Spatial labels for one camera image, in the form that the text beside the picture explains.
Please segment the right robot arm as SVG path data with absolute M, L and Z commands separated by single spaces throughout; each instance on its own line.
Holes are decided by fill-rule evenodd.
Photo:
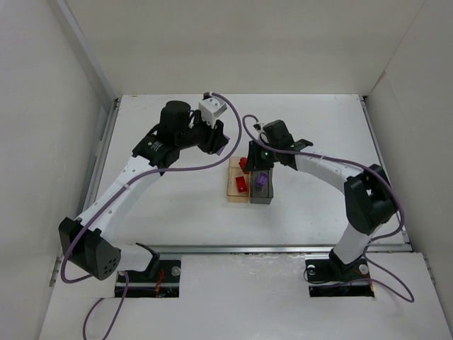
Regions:
M 246 168 L 264 171 L 275 163 L 311 175 L 344 195 L 348 219 L 340 241 L 329 253 L 330 267 L 339 273 L 358 262 L 376 231 L 397 212 L 388 178 L 377 164 L 364 166 L 347 159 L 323 156 L 303 149 L 312 142 L 294 140 L 282 120 L 253 125 L 258 138 L 249 143 Z

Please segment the purple lego stack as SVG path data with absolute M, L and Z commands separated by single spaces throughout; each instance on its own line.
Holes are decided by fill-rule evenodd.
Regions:
M 263 189 L 268 182 L 268 178 L 269 178 L 268 172 L 261 171 L 261 172 L 257 173 L 257 177 L 256 177 L 255 183 L 254 183 L 255 187 L 259 188 L 259 189 Z
M 218 149 L 217 151 L 217 156 L 221 156 L 222 155 L 222 152 L 224 151 L 225 147 L 228 145 L 229 143 L 229 140 L 230 138 L 228 136 L 224 136 L 225 137 L 225 142 L 224 144 Z

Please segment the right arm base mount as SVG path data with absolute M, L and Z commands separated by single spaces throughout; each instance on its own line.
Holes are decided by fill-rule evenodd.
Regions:
M 306 259 L 304 280 L 309 284 L 311 298 L 374 297 L 369 268 L 359 259 L 346 269 L 339 269 L 330 259 Z

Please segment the red lego stack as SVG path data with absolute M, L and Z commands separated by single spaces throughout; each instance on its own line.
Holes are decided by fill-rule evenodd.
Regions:
M 239 193 L 245 193 L 248 191 L 247 180 L 245 176 L 237 176 L 235 178 L 237 191 Z
M 239 167 L 244 174 L 249 174 L 249 172 L 246 170 L 246 164 L 247 164 L 247 158 L 241 157 L 239 160 Z

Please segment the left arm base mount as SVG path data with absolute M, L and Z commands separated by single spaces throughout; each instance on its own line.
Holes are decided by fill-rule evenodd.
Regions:
M 136 243 L 135 246 L 149 253 L 151 261 L 143 271 L 127 271 L 128 286 L 126 278 L 117 274 L 115 297 L 120 298 L 126 293 L 126 298 L 178 298 L 182 265 L 180 257 L 161 257 L 160 253 L 145 244 Z

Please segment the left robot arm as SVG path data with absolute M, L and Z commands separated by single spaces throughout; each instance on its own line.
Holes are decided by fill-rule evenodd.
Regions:
M 66 284 L 88 278 L 104 281 L 130 271 L 153 276 L 159 254 L 142 243 L 115 245 L 113 235 L 144 192 L 164 174 L 175 172 L 180 153 L 192 147 L 221 154 L 229 143 L 220 115 L 233 106 L 218 93 L 206 93 L 192 108 L 172 100 L 161 109 L 159 122 L 138 142 L 125 167 L 108 189 L 75 219 L 58 227 L 64 257 L 60 277 Z

